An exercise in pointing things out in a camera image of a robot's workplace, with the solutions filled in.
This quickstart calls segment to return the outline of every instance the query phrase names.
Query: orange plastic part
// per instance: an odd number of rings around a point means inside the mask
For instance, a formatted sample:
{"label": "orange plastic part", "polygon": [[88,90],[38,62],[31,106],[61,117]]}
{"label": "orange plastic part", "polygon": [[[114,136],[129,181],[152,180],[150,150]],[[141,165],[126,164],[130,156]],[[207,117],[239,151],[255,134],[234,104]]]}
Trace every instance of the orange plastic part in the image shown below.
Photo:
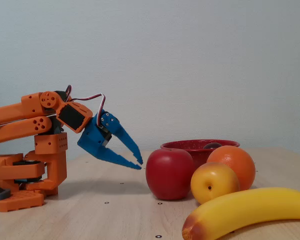
{"label": "orange plastic part", "polygon": [[51,127],[52,122],[46,116],[38,116],[2,125],[0,126],[0,143],[45,133]]}
{"label": "orange plastic part", "polygon": [[35,154],[58,154],[68,149],[67,133],[34,136]]}
{"label": "orange plastic part", "polygon": [[51,115],[53,109],[45,109],[40,103],[41,92],[23,96],[20,103],[0,107],[0,125],[21,119]]}
{"label": "orange plastic part", "polygon": [[13,165],[23,160],[23,154],[0,155],[0,180],[31,179],[45,173],[43,162],[30,165]]}
{"label": "orange plastic part", "polygon": [[0,212],[29,209],[43,204],[44,195],[42,193],[21,190],[13,192],[9,198],[0,200]]}
{"label": "orange plastic part", "polygon": [[[93,112],[85,105],[73,101],[64,102],[59,96],[59,94],[57,94],[54,91],[46,91],[43,94],[41,94],[40,102],[43,107],[54,109],[56,112],[56,119],[58,119],[61,123],[66,125],[68,128],[70,128],[76,134],[81,133],[81,131],[85,128],[85,126],[93,116]],[[84,116],[84,120],[82,124],[77,129],[72,128],[66,122],[64,122],[59,118],[60,113],[66,106],[71,106],[72,108],[74,108],[76,111],[78,111],[80,114]]]}
{"label": "orange plastic part", "polygon": [[29,152],[25,159],[46,163],[47,178],[26,185],[27,190],[53,190],[67,178],[66,152],[55,154],[35,154]]}

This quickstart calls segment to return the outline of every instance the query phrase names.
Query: banana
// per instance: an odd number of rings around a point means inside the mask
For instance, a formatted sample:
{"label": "banana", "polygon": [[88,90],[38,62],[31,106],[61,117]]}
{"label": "banana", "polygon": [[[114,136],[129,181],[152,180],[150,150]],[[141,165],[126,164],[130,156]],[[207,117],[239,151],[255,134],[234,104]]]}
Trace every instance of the banana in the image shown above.
{"label": "banana", "polygon": [[184,240],[215,240],[247,225],[300,219],[300,191],[264,187],[229,193],[195,209],[182,227]]}

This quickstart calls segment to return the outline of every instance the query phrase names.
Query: red bowl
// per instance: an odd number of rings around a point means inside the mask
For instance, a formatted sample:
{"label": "red bowl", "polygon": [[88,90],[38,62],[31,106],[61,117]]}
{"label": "red bowl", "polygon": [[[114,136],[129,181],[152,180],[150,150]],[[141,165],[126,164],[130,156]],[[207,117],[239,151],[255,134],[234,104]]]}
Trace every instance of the red bowl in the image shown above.
{"label": "red bowl", "polygon": [[210,143],[219,143],[222,146],[235,146],[239,147],[240,144],[236,141],[220,140],[220,139],[195,139],[183,141],[166,142],[160,146],[162,149],[183,149],[191,154],[196,169],[205,164],[209,155],[215,150],[203,149],[205,145]]}

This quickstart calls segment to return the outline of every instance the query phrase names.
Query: red apple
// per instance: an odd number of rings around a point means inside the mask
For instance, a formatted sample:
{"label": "red apple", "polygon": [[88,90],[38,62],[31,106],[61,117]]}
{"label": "red apple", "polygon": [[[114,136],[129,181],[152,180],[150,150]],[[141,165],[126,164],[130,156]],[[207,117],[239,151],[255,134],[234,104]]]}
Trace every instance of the red apple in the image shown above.
{"label": "red apple", "polygon": [[157,149],[146,163],[145,177],[152,193],[161,200],[185,198],[195,172],[190,155],[182,149]]}

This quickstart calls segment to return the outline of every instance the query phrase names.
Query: wooden table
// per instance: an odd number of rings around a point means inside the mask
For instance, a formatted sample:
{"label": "wooden table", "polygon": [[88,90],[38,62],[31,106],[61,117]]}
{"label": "wooden table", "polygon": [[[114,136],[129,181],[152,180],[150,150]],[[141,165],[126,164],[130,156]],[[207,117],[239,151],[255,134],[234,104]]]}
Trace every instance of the wooden table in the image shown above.
{"label": "wooden table", "polygon": [[[283,148],[246,150],[257,169],[254,188],[300,190],[300,155]],[[142,153],[144,161],[149,154]],[[133,159],[129,153],[123,156]],[[133,170],[90,155],[70,161],[58,196],[47,198],[42,207],[0,212],[0,240],[155,240],[158,235],[182,240],[184,220],[196,201],[155,199],[144,168]],[[300,240],[300,221],[256,224],[221,239]]]}

